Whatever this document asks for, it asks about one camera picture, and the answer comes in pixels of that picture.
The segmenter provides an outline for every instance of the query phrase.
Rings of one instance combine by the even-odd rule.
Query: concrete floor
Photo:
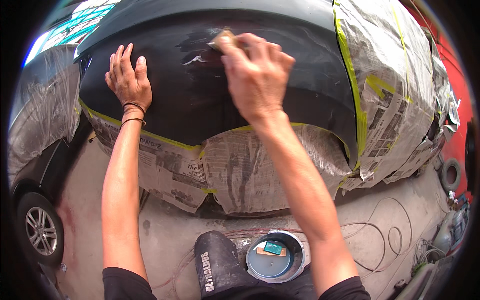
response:
[[[75,166],[67,178],[58,213],[65,230],[63,262],[67,271],[57,271],[59,287],[72,300],[102,299],[102,235],[101,193],[109,157],[104,154],[98,140],[86,143]],[[397,199],[406,209],[412,223],[410,237],[408,217]],[[409,281],[414,255],[414,246],[420,237],[431,238],[436,225],[447,211],[446,196],[433,169],[418,178],[400,180],[385,185],[380,183],[371,189],[358,189],[342,196],[338,193],[335,204],[341,224],[368,221],[376,224],[385,238],[390,235],[392,246],[398,251],[400,245],[396,230],[402,233],[401,255],[386,244],[385,258],[378,270],[384,271],[363,278],[363,283],[372,299],[387,299],[393,293],[394,284]],[[344,226],[344,236],[363,225]],[[140,242],[146,270],[153,293],[158,299],[200,299],[200,287],[194,262],[188,263],[197,237],[210,230],[228,232],[249,228],[296,228],[292,216],[259,220],[213,220],[191,217],[182,210],[150,197],[139,217]],[[245,249],[252,239],[237,239],[236,244]],[[307,261],[310,261],[308,243]],[[382,257],[384,242],[380,233],[366,226],[358,234],[347,239],[354,259],[374,269]],[[370,271],[357,265],[360,276]]]

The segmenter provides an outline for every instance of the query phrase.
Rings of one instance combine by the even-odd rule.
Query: paint can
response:
[[[267,243],[281,246],[286,251],[282,255],[264,253]],[[267,283],[291,281],[303,272],[305,249],[302,242],[290,232],[271,230],[259,237],[248,249],[247,267],[250,275]]]

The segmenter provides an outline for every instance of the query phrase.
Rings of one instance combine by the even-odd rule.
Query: spare tire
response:
[[[462,170],[458,160],[455,158],[449,158],[443,165],[440,171],[440,183],[445,192],[456,191],[460,186]]]

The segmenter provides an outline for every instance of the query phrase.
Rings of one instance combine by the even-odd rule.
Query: hand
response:
[[[283,112],[283,98],[288,76],[295,59],[282,48],[256,35],[237,36],[248,44],[250,59],[229,37],[220,39],[225,54],[222,61],[228,79],[228,89],[240,114],[255,127],[256,124]]]
[[[132,50],[133,44],[129,44],[125,52],[121,45],[117,53],[110,56],[110,72],[105,74],[105,81],[117,95],[122,106],[126,103],[135,103],[146,112],[152,103],[152,87],[147,78],[147,63],[145,57],[140,56],[134,71],[130,62]],[[140,111],[135,105],[127,105],[124,109],[126,114]]]

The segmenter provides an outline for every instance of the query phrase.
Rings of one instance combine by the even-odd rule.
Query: black shirt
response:
[[[121,268],[103,270],[105,300],[156,300],[148,282],[138,274]],[[204,300],[281,300],[286,299],[274,287],[231,288]],[[346,279],[323,293],[319,300],[371,300],[360,277]]]

